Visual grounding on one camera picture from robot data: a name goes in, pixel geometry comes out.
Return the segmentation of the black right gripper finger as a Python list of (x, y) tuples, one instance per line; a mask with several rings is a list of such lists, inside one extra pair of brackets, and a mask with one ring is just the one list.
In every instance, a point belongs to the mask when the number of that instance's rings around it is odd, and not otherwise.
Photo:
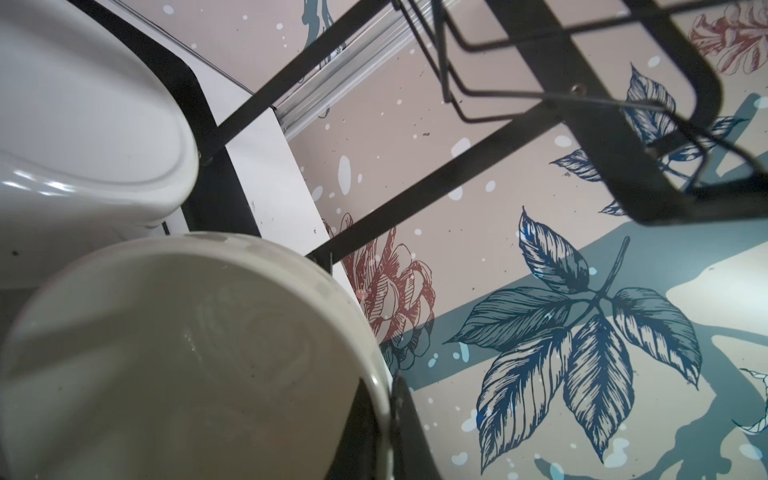
[(397, 376), (389, 418), (375, 415), (373, 397), (358, 383), (328, 479), (439, 479), (412, 393)]

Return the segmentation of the cream ceramic bowl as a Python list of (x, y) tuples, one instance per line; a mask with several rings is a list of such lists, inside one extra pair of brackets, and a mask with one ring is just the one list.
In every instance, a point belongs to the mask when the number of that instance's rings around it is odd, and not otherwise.
[(8, 479), (389, 479), (391, 377), (351, 295), (275, 243), (130, 241), (46, 281), (1, 349)]

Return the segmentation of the white plastic bowl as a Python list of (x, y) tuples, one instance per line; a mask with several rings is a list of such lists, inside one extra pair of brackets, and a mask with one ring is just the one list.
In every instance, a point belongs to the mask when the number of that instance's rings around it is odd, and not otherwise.
[(144, 236), (197, 174), (178, 103), (115, 33), (67, 1), (2, 3), (3, 288)]

